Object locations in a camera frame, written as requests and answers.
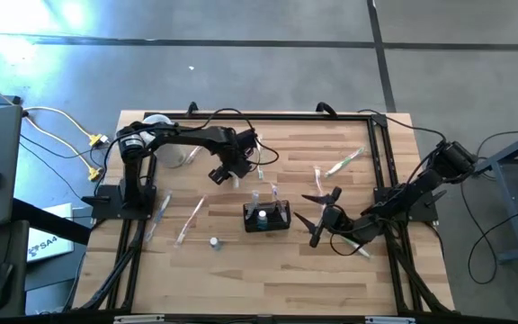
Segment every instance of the plastic tube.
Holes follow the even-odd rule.
[[[263,135],[259,134],[257,136],[257,143],[261,143],[263,140]],[[259,155],[259,161],[261,161],[261,145],[257,145],[257,154]],[[257,174],[259,176],[259,180],[263,180],[263,169],[261,166],[257,165]]]
[[[152,220],[151,229],[145,234],[145,241],[149,242],[151,238],[153,238],[153,232],[155,231],[155,227],[161,220],[163,219],[163,214],[165,213],[165,209],[167,208],[167,204],[171,200],[171,194],[173,192],[171,190],[165,191],[165,199],[161,202],[161,206],[159,207],[159,211],[157,212],[156,217]]]
[[[203,202],[205,202],[205,199],[207,198],[207,194],[203,195],[201,200],[199,200],[199,203],[197,204],[197,207],[193,210],[193,213],[191,214],[191,217],[189,220],[185,222],[185,225],[183,225],[183,229],[181,229],[181,233],[179,233],[179,236],[177,237],[177,240],[175,241],[174,246],[176,248],[180,247],[183,244],[183,240],[185,239],[185,235],[187,235],[187,230],[191,227],[193,220],[195,220],[195,216],[197,215],[197,212],[202,207]]]
[[[319,190],[319,195],[323,196],[323,185],[321,184],[321,167],[313,166],[315,169],[315,184],[317,185],[317,189]],[[321,217],[323,217],[323,211],[325,210],[325,205],[321,205]]]
[[[229,171],[229,174],[233,178],[233,189],[238,189],[239,188],[239,177],[233,171]]]
[[[245,219],[248,220],[251,218],[251,215],[253,215],[253,212],[255,211],[255,208],[257,208],[257,204],[259,203],[259,192],[256,190],[253,190],[251,192],[251,208],[247,210],[247,214],[245,215]]]
[[[365,147],[362,147],[362,148],[357,149],[353,153],[351,153],[350,156],[344,158],[343,161],[337,163],[329,171],[325,172],[325,177],[332,176],[335,173],[339,172],[339,170],[341,170],[342,168],[347,166],[351,161],[353,161],[354,158],[357,158],[364,150],[365,150]]]
[[[283,207],[283,203],[279,199],[279,191],[277,190],[277,185],[271,183],[271,190],[273,193],[273,199],[277,202],[277,207],[279,208],[279,212],[281,213],[281,218],[284,222],[287,222],[287,211]]]
[[[190,165],[197,156],[197,154],[201,151],[201,149],[203,149],[203,147],[194,148],[193,151],[191,151],[191,153],[189,154],[189,156],[185,159],[185,162],[183,162],[183,165]]]

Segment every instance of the black cable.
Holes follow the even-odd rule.
[[[253,167],[251,170],[249,170],[249,172],[254,172],[257,167],[259,167],[258,165],[255,165],[255,167]]]
[[[483,148],[483,145],[485,145],[485,143],[487,143],[488,140],[491,140],[492,138],[495,138],[497,136],[508,135],[508,134],[518,134],[518,130],[510,130],[510,131],[498,132],[497,134],[493,134],[493,135],[487,137],[486,139],[483,139],[483,141],[481,142],[481,144],[479,144],[479,146],[477,148],[477,153],[475,153],[475,156],[477,157],[477,159],[478,160],[480,158],[486,159],[486,157],[480,157],[479,153],[481,152],[481,149]],[[491,176],[491,175],[486,175],[485,173],[483,173],[483,174],[481,174],[481,176],[483,176],[486,180],[495,181],[495,178],[493,176]]]
[[[250,164],[256,165],[256,166],[268,166],[270,164],[273,164],[273,163],[277,162],[277,160],[279,159],[279,153],[277,153],[276,150],[274,150],[274,149],[272,149],[272,148],[270,148],[268,146],[265,146],[260,141],[257,141],[257,144],[261,145],[261,147],[263,147],[264,149],[267,149],[267,150],[273,152],[275,154],[275,158],[273,160],[269,161],[269,162],[263,162],[263,163],[261,162],[261,159],[259,159],[259,161],[257,161],[257,162],[249,161]]]
[[[493,251],[493,257],[494,257],[494,260],[495,260],[495,270],[493,272],[493,276],[491,277],[490,280],[487,280],[483,283],[481,282],[478,282],[477,280],[475,280],[475,278],[473,278],[473,275],[471,274],[471,258],[473,257],[473,252],[475,251],[475,248],[477,247],[478,243],[481,241],[481,239],[485,239],[488,243],[488,239],[487,239],[487,234],[491,231],[491,230],[494,230],[496,228],[498,228],[499,226],[507,223],[508,221],[510,221],[511,219],[515,218],[518,216],[518,212],[513,215],[513,216],[509,216],[507,217],[505,220],[502,220],[501,222],[499,222],[498,224],[496,224],[495,226],[493,226],[492,228],[488,229],[487,231],[483,232],[483,230],[481,230],[481,237],[478,238],[478,240],[475,242],[475,244],[473,244],[473,247],[471,248],[471,251],[469,252],[469,259],[467,261],[467,268],[469,270],[469,275],[471,276],[471,279],[473,279],[473,281],[477,284],[488,284],[490,283],[491,281],[493,281],[493,279],[495,279],[495,274],[496,274],[496,268],[497,268],[497,265],[496,265],[496,256],[495,256],[495,251],[493,251],[493,249],[491,248],[491,250]]]
[[[240,112],[239,110],[235,109],[235,108],[221,108],[221,109],[218,109],[216,110],[215,112],[213,112],[209,118],[207,119],[207,121],[205,121],[205,123],[203,123],[201,126],[199,127],[196,127],[194,128],[193,130],[191,131],[198,131],[198,130],[202,130],[203,128],[205,128],[205,126],[207,126],[212,120],[213,118],[215,118],[215,116],[218,114],[218,113],[221,113],[221,112],[235,112],[235,113],[238,113],[240,114],[243,119],[247,122],[247,124],[249,125],[249,128],[251,128],[252,130],[254,130],[253,128],[253,125],[251,124],[251,122],[249,121],[249,119],[245,116],[244,113]]]
[[[349,257],[349,256],[352,256],[354,255],[355,253],[359,252],[360,249],[363,248],[363,246],[365,246],[364,244],[361,244],[360,246],[358,246],[356,249],[354,249],[352,252],[349,252],[347,254],[345,253],[341,253],[339,251],[337,251],[337,249],[335,248],[335,246],[333,245],[333,237],[335,236],[335,234],[331,234],[331,238],[329,239],[329,245],[331,246],[331,249],[333,249],[333,252],[335,252],[336,254],[338,254],[339,256],[341,257]]]
[[[407,127],[408,129],[410,130],[416,130],[416,131],[427,131],[427,132],[430,132],[430,133],[433,133],[433,134],[437,134],[439,136],[441,136],[441,139],[442,141],[447,141],[447,138],[445,137],[445,135],[443,135],[440,131],[437,131],[437,130],[430,130],[430,129],[426,129],[424,127],[415,127],[415,126],[409,126],[407,124],[404,124],[403,122],[401,121],[397,121],[393,118],[390,118],[388,117],[385,113],[381,113],[381,112],[377,112],[377,111],[374,111],[372,109],[361,109],[360,111],[357,111],[358,113],[364,113],[364,112],[371,112],[371,113],[376,113],[376,114],[382,114],[385,116],[385,118],[387,118],[388,120],[394,122],[394,123],[397,123],[403,127]]]
[[[24,140],[27,140],[28,142],[30,142],[31,144],[35,145],[35,146],[38,146],[40,147],[41,149],[44,149],[46,151],[48,151],[49,153],[53,154],[54,156],[58,157],[58,158],[79,158],[80,156],[84,155],[85,153],[91,153],[94,148],[91,147],[91,149],[88,149],[87,151],[83,151],[77,155],[74,155],[74,156],[64,156],[64,155],[61,155],[59,153],[56,153],[52,150],[50,150],[49,148],[46,148],[44,146],[42,146],[40,143],[32,140],[32,139],[28,139],[27,137],[23,136],[23,134],[20,134],[20,136],[24,139]]]
[[[409,218],[409,212],[408,212],[408,211],[409,211],[409,210],[407,209],[407,213],[405,214],[405,216],[406,216],[407,218]],[[403,227],[405,227],[407,224],[408,224],[408,222],[406,222],[406,223],[401,222],[401,224],[400,224],[400,225],[401,225],[401,226],[403,226]],[[389,222],[388,222],[388,225],[390,225],[390,226],[391,226],[391,229],[392,229],[392,231],[391,231],[391,235],[393,235],[393,238],[395,238],[395,239],[401,239],[401,234],[399,233],[399,229],[396,229],[396,228],[395,228],[395,225],[397,225],[397,221],[396,221],[396,220],[389,221]]]
[[[439,239],[439,245],[441,246],[441,254],[442,254],[442,258],[444,259],[445,258],[445,247],[443,246],[442,244],[442,238],[441,238],[441,235],[439,234],[439,231],[433,226],[433,224],[431,224],[430,222],[428,221],[425,221],[424,224],[433,231],[433,233],[435,234],[435,236]]]
[[[479,281],[479,280],[475,279],[475,277],[473,276],[473,274],[471,272],[471,256],[469,256],[469,261],[467,263],[467,268],[469,270],[469,276],[471,277],[472,281],[474,281],[477,284],[488,284],[488,283],[492,282],[493,280],[495,280],[496,270],[497,270],[496,253],[495,253],[495,250],[493,249],[493,246],[491,245],[491,242],[489,241],[489,239],[485,235],[485,232],[483,231],[483,228],[481,228],[481,225],[478,224],[478,221],[475,219],[475,216],[473,216],[473,212],[471,211],[471,209],[469,207],[469,204],[467,203],[467,198],[465,197],[465,191],[463,189],[463,184],[464,184],[464,182],[459,184],[460,196],[462,197],[463,202],[465,203],[465,207],[467,208],[467,212],[469,213],[469,217],[473,220],[473,222],[477,226],[478,231],[482,235],[481,238],[485,239],[485,241],[487,242],[487,245],[489,246],[489,249],[491,250],[491,255],[493,256],[493,272],[492,272],[491,276],[487,280]]]
[[[5,247],[4,262],[7,262],[7,258],[9,257],[9,247],[11,246],[11,237],[13,236],[12,224],[7,224],[7,225],[9,226],[9,237],[7,238],[7,246]]]
[[[71,289],[69,290],[69,294],[67,295],[67,300],[65,301],[65,305],[63,306],[63,311],[68,311],[71,308],[70,303],[72,303],[71,299],[74,296],[76,291],[77,283],[79,283],[79,273],[81,272],[81,268],[83,266],[83,260],[85,259],[85,252],[81,256],[81,260],[79,260],[79,265],[77,266],[76,277],[73,279],[73,284],[71,285]]]
[[[261,163],[261,152],[259,150],[257,150],[257,152],[259,153],[259,157],[257,157],[257,163]],[[255,167],[253,168],[253,170],[251,170],[251,172],[255,171],[258,167],[259,167],[259,165],[256,164]]]
[[[235,323],[256,323],[256,319],[233,319],[220,324],[235,324]]]
[[[101,163],[98,163],[97,161],[95,161],[95,158],[94,158],[94,149],[95,149],[95,146],[92,146],[91,149],[89,150],[89,158],[91,159],[91,161],[98,167],[101,167]]]
[[[41,157],[39,157],[37,154],[35,154],[32,150],[28,149],[25,147],[25,145],[23,145],[23,143],[19,142],[19,145],[21,145],[24,149],[26,149],[28,152],[32,153],[33,156],[35,156],[39,161],[41,161],[45,166],[47,166],[51,171],[53,171],[53,173],[55,173],[61,180],[63,180],[63,182],[69,187],[69,189],[71,190],[71,192],[79,199],[81,199],[81,196],[79,196],[79,194],[76,193],[75,189],[73,189],[73,187],[71,186],[71,184],[69,184],[69,182],[59,174],[59,172],[57,172],[53,167],[51,167],[47,162],[45,162],[45,160]]]

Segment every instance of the white cup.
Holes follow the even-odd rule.
[[[154,124],[156,122],[164,122],[172,125],[173,122],[162,114],[155,114],[147,117],[144,121],[147,124]],[[155,137],[146,131],[140,133],[141,138],[145,141],[146,145],[149,144]],[[155,151],[157,162],[161,163],[163,167],[180,167],[185,159],[185,150],[183,145],[177,144],[165,144],[159,147]]]

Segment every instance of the electrical connector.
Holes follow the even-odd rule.
[[[109,138],[103,134],[91,135],[89,139],[89,146],[92,148],[109,143]]]
[[[98,168],[90,167],[89,176],[87,177],[87,179],[89,179],[89,181],[95,181],[95,180],[99,179],[99,177],[101,177],[102,173],[103,173],[102,167],[98,167]]]

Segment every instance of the small bottle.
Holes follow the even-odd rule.
[[[223,242],[221,242],[218,238],[211,238],[209,240],[209,245],[211,245],[211,247],[214,250],[219,251],[219,250],[221,250],[221,246],[223,245]]]
[[[267,230],[267,212],[259,211],[257,215],[257,228],[259,230]]]

